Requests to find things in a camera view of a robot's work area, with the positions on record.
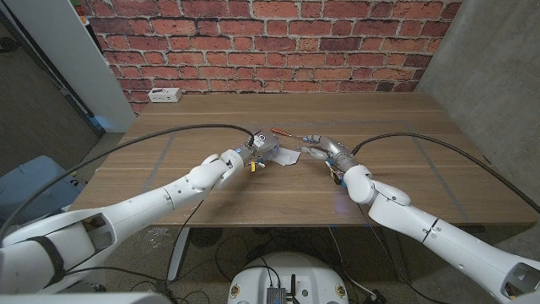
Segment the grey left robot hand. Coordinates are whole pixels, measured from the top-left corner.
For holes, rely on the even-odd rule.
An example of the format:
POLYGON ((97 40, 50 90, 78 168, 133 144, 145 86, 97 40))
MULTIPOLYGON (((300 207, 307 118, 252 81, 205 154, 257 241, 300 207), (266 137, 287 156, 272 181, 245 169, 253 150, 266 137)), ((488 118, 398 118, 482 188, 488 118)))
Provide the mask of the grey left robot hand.
POLYGON ((279 140, 275 133, 269 130, 260 130, 253 139, 248 139, 239 148, 235 149, 245 165, 254 162, 264 162, 269 155, 278 148, 279 140))

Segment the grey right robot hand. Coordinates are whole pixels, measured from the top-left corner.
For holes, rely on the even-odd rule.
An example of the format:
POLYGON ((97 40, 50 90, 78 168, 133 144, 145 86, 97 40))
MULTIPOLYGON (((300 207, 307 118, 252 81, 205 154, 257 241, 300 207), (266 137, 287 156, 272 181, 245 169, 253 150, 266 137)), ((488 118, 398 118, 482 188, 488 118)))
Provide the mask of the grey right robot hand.
POLYGON ((334 138, 321 135, 307 135, 303 138, 310 146, 297 146, 299 152, 307 153, 317 160, 329 162, 340 171, 346 172, 359 162, 353 157, 347 146, 334 138))

